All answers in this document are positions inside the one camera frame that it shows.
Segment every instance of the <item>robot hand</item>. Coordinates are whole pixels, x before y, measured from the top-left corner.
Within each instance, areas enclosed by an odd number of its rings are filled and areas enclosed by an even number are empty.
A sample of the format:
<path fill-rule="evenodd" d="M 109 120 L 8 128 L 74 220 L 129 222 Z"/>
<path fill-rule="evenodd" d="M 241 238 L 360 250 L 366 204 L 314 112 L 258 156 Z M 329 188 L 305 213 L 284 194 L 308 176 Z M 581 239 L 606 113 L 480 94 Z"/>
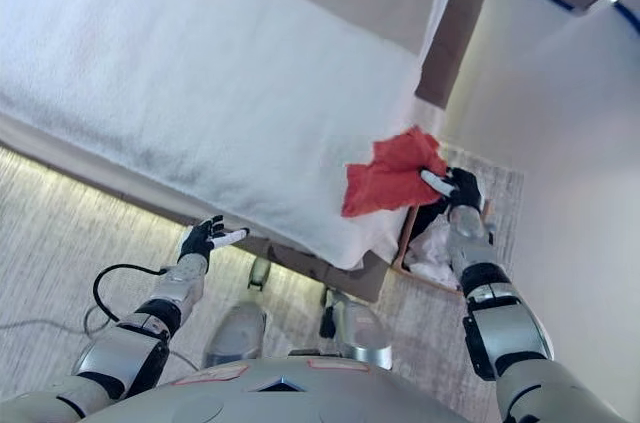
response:
<path fill-rule="evenodd" d="M 204 256 L 209 263 L 211 250 L 237 243 L 248 235 L 248 228 L 225 233 L 222 215 L 214 216 L 192 228 L 191 233 L 182 243 L 178 260 L 185 255 L 198 254 Z"/>
<path fill-rule="evenodd" d="M 462 168 L 447 168 L 447 175 L 440 177 L 427 169 L 420 170 L 420 177 L 431 188 L 444 196 L 453 210 L 457 206 L 470 206 L 480 211 L 482 195 L 476 176 Z"/>
<path fill-rule="evenodd" d="M 449 204 L 453 210 L 457 206 L 470 206 L 480 211 L 482 195 L 478 189 L 476 175 L 462 168 L 450 168 L 446 181 L 455 188 L 449 195 Z"/>

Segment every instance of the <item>black glove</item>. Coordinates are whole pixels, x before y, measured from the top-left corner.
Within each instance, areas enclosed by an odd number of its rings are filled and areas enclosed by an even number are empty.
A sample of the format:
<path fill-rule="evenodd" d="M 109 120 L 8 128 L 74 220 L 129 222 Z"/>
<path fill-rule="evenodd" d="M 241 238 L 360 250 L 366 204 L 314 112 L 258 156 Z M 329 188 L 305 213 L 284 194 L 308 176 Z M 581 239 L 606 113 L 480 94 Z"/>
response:
<path fill-rule="evenodd" d="M 456 186 L 449 196 L 450 210 L 456 206 L 472 206 L 480 211 L 482 196 L 478 189 L 476 175 L 462 168 L 452 168 L 450 175 L 447 181 Z"/>
<path fill-rule="evenodd" d="M 248 235 L 249 228 L 242 228 L 230 233 L 225 233 L 222 215 L 214 216 L 191 229 L 191 233 L 189 233 L 187 239 L 182 243 L 178 260 L 184 255 L 197 253 L 198 255 L 204 256 L 208 264 L 211 250 L 232 245 L 246 238 Z"/>
<path fill-rule="evenodd" d="M 225 236 L 224 223 L 222 223 L 222 215 L 214 216 L 206 221 L 203 221 L 198 226 L 194 226 L 191 229 L 191 233 L 180 248 L 180 256 L 178 260 L 184 255 L 190 253 L 197 253 L 204 256 L 209 262 L 209 253 L 215 247 L 215 244 L 210 238 L 217 238 Z"/>

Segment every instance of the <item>floor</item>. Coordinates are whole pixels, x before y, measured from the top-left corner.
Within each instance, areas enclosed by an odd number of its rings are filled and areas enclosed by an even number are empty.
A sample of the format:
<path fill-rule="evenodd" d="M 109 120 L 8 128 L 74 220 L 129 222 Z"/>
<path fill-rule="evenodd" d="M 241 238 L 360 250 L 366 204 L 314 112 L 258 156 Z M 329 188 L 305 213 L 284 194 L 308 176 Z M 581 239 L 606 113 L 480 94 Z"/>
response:
<path fill-rule="evenodd" d="M 489 197 L 499 202 L 493 219 L 501 231 L 497 245 L 508 262 L 522 176 L 453 149 L 449 157 L 478 172 Z M 79 330 L 93 304 L 91 282 L 100 269 L 118 262 L 153 268 L 172 264 L 183 229 L 0 148 L 0 327 L 49 318 Z M 173 340 L 174 350 L 199 362 L 210 330 L 243 297 L 252 260 L 235 248 L 212 254 L 205 296 Z M 105 280 L 103 295 L 122 315 L 144 301 L 153 278 L 116 272 Z M 330 348 L 317 335 L 322 290 L 320 283 L 272 269 L 262 297 L 269 314 L 265 355 Z M 477 378 L 468 362 L 459 297 L 389 272 L 373 309 L 392 335 L 394 371 L 470 421 L 487 421 L 493 386 Z M 81 334 L 44 324 L 2 330 L 0 341 L 0 398 L 40 388 L 68 372 L 87 342 Z M 162 381 L 188 372 L 172 358 Z"/>

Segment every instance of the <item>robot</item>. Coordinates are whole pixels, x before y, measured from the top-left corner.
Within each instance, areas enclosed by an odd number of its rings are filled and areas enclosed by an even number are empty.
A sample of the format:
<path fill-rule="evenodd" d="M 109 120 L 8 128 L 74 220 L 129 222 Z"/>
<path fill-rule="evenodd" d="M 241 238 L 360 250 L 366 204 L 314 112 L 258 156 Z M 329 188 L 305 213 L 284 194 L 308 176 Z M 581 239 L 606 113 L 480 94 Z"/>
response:
<path fill-rule="evenodd" d="M 542 326 L 489 243 L 475 176 L 455 168 L 443 183 L 451 187 L 442 190 L 449 200 L 447 246 L 467 305 L 471 364 L 496 382 L 503 421 L 623 422 L 553 361 Z M 71 376 L 0 404 L 0 422 L 466 421 L 389 371 L 391 346 L 376 316 L 333 290 L 325 296 L 322 336 L 336 340 L 337 354 L 298 350 L 260 358 L 265 314 L 248 301 L 212 335 L 201 371 L 156 387 L 171 338 L 202 296 L 209 253 L 248 233 L 225 233 L 221 220 L 193 228 L 149 299 L 92 341 Z M 257 261 L 250 286 L 260 289 L 268 270 L 268 262 Z"/>

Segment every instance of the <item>white plastic bag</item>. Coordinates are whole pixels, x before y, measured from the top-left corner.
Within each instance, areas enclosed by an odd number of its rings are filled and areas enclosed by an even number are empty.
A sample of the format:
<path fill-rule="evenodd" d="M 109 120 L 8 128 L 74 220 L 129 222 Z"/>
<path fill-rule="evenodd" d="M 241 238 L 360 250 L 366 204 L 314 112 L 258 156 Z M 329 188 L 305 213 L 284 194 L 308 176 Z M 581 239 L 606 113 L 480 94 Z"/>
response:
<path fill-rule="evenodd" d="M 438 215 L 421 235 L 409 243 L 404 262 L 411 273 L 455 290 L 458 281 L 449 267 L 448 237 L 449 222 L 444 215 Z"/>

